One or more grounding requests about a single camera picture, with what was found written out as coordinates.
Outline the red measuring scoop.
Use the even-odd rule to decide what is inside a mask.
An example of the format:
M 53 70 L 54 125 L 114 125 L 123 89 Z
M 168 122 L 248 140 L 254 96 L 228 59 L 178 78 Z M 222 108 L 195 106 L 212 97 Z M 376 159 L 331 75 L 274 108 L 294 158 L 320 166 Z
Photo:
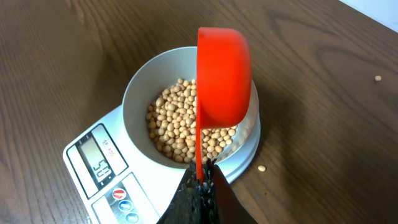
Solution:
M 251 94 L 251 60 L 244 36 L 229 28 L 201 27 L 197 42 L 196 175 L 204 181 L 201 131 L 228 128 L 245 117 Z

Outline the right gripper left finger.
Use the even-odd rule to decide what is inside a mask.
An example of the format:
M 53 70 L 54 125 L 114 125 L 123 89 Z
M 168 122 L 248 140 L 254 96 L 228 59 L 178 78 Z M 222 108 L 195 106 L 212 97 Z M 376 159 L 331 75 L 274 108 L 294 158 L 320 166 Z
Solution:
M 175 194 L 158 224 L 201 223 L 201 202 L 195 163 L 185 171 Z

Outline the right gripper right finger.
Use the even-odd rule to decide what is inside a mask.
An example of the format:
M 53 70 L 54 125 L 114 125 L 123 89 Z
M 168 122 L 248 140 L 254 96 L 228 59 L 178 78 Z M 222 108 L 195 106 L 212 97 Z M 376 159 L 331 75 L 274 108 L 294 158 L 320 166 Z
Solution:
M 211 170 L 220 223 L 257 224 L 235 196 L 220 167 L 214 161 L 207 161 L 206 165 Z

